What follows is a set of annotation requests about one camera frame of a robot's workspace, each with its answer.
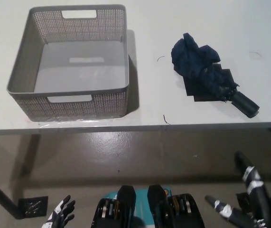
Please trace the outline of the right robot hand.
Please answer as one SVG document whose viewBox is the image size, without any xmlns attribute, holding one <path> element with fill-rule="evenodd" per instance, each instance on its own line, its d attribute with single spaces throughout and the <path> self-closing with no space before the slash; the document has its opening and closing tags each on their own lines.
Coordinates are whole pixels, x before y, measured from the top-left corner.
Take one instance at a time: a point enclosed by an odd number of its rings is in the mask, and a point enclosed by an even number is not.
<svg viewBox="0 0 271 228">
<path fill-rule="evenodd" d="M 271 197 L 263 179 L 242 152 L 235 153 L 234 162 L 245 183 L 252 215 L 243 213 L 210 195 L 205 196 L 206 201 L 224 220 L 237 228 L 271 228 Z"/>
</svg>

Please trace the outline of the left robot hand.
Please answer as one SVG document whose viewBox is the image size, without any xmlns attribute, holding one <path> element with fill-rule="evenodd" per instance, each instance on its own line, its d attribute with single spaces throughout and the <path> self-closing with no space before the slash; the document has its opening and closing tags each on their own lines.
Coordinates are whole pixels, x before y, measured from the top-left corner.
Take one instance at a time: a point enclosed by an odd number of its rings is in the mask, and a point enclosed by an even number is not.
<svg viewBox="0 0 271 228">
<path fill-rule="evenodd" d="M 42 225 L 42 228 L 64 228 L 75 215 L 75 200 L 70 201 L 71 196 L 67 195 L 53 210 L 48 220 Z"/>
</svg>

